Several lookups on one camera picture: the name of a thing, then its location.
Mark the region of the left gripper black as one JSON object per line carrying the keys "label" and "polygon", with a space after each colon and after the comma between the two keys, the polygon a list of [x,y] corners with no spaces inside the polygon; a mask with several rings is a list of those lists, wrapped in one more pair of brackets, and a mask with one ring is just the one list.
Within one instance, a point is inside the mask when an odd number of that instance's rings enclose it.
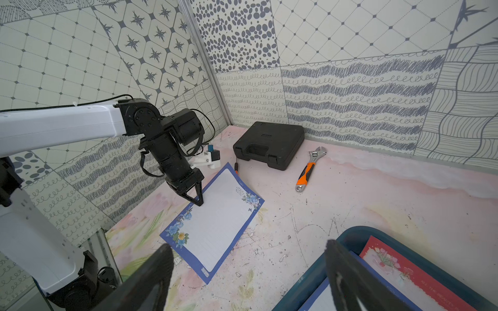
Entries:
{"label": "left gripper black", "polygon": [[144,134],[139,145],[141,153],[151,154],[158,162],[163,177],[176,194],[186,194],[189,202],[202,206],[204,176],[198,168],[190,167],[189,155],[180,147],[193,141],[202,143],[204,128],[196,113],[183,109],[163,117],[151,108],[141,108],[138,126]]}

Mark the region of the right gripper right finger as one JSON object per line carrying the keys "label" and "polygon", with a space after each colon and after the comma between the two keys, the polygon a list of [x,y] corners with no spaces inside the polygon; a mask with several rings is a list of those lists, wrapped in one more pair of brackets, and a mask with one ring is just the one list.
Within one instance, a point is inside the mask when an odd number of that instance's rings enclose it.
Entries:
{"label": "right gripper right finger", "polygon": [[325,263],[337,310],[401,309],[401,300],[338,241],[327,241]]}

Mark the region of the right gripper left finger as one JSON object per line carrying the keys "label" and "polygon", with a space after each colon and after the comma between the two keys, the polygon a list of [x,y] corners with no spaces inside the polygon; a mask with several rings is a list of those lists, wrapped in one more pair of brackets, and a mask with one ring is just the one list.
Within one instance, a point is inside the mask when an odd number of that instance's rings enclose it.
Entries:
{"label": "right gripper left finger", "polygon": [[130,278],[94,309],[162,311],[174,267],[170,245],[161,245]]}

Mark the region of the blue floral stationery paper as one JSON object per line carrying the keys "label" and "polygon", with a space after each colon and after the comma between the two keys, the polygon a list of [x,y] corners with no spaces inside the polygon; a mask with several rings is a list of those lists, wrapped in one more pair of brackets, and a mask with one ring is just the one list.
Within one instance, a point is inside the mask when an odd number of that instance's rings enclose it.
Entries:
{"label": "blue floral stationery paper", "polygon": [[[392,286],[388,281],[380,276],[368,263],[356,255],[353,251],[350,254],[357,259],[377,280],[380,281],[391,293],[404,302],[411,310],[421,311],[412,301],[404,296],[399,290]],[[303,303],[299,310],[336,310],[333,303],[333,296],[330,293],[331,288],[328,278],[319,285],[319,287],[311,294],[311,296]]]}
{"label": "blue floral stationery paper", "polygon": [[160,237],[209,284],[265,201],[229,163],[202,194],[204,203],[188,204]]}

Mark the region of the teal plastic storage box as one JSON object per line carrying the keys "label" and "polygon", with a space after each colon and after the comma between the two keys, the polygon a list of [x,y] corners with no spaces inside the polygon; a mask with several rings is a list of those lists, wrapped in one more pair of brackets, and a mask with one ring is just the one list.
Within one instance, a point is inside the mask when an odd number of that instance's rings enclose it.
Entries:
{"label": "teal plastic storage box", "polygon": [[[348,251],[352,251],[354,254],[359,255],[370,237],[376,237],[387,244],[387,246],[394,248],[394,250],[416,264],[419,268],[423,269],[431,277],[434,277],[446,288],[458,295],[465,302],[469,303],[470,306],[476,308],[476,310],[497,310],[497,306],[482,297],[482,295],[464,285],[462,282],[400,243],[395,238],[378,229],[368,226],[355,226],[342,233],[337,238],[337,241]],[[314,298],[317,296],[315,291],[324,284],[325,279],[325,256],[321,255],[284,295],[274,307],[274,310],[299,310],[311,296]]]}

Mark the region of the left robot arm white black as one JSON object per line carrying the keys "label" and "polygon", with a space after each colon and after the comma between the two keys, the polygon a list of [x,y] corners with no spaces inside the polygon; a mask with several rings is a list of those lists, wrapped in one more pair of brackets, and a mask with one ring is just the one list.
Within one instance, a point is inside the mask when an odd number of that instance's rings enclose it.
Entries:
{"label": "left robot arm white black", "polygon": [[173,269],[172,249],[162,246],[129,284],[112,288],[99,263],[74,246],[32,203],[10,157],[19,152],[91,139],[140,136],[175,193],[201,206],[203,174],[188,163],[183,146],[201,143],[204,128],[189,109],[163,116],[142,98],[21,109],[1,113],[1,252],[28,272],[46,298],[66,310],[160,310]]}

